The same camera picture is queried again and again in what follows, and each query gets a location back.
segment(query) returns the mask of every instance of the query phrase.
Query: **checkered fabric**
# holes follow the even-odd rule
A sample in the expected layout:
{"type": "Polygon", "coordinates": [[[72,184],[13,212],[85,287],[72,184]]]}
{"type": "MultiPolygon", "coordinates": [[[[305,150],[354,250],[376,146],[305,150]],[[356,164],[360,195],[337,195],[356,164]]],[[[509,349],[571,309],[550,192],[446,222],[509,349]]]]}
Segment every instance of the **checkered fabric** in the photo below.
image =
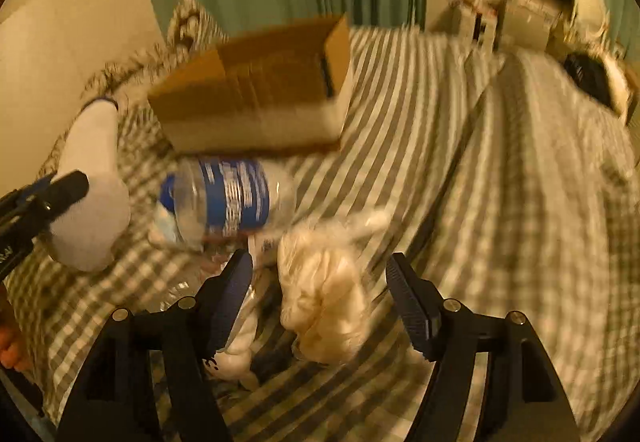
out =
{"type": "MultiPolygon", "coordinates": [[[[392,212],[388,231],[360,245],[374,282],[374,328],[353,362],[325,368],[291,357],[278,299],[267,303],[254,343],[261,387],[213,384],[235,440],[404,440],[431,365],[412,350],[394,310],[385,261],[411,244],[472,113],[432,241],[418,246],[414,267],[477,313],[523,311],[556,366],[583,440],[597,440],[640,378],[640,192],[622,123],[544,56],[486,55],[444,36],[371,28],[352,31],[351,50],[354,91],[341,151],[282,163],[298,185],[298,219],[369,206],[392,212]]],[[[180,62],[171,46],[145,61],[131,68],[155,65],[147,81],[158,65],[180,62]]],[[[134,77],[120,76],[118,90],[134,77]]],[[[118,165],[132,219],[116,262],[78,274],[37,245],[7,281],[55,421],[110,312],[143,308],[188,262],[146,240],[175,155],[144,104],[123,111],[118,165]]],[[[460,440],[473,438],[482,378],[476,372],[460,440]]]]}

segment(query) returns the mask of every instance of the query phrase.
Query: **open cardboard box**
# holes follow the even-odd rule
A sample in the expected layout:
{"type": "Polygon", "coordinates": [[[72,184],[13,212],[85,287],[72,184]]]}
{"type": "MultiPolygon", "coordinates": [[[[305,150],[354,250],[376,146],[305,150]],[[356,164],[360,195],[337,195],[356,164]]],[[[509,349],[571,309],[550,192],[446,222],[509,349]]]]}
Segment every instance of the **open cardboard box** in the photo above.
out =
{"type": "Polygon", "coordinates": [[[181,153],[337,149],[351,101],[346,16],[294,22],[218,45],[149,93],[181,153]]]}

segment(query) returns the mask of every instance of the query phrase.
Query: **plastic bottle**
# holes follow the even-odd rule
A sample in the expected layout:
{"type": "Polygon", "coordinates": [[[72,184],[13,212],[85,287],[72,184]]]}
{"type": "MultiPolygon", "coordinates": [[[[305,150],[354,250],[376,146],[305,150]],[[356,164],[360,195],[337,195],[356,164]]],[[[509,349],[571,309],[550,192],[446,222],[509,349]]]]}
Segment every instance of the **plastic bottle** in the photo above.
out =
{"type": "Polygon", "coordinates": [[[296,211],[292,177],[273,162],[184,159],[175,173],[175,218],[192,246],[286,228],[296,211]]]}

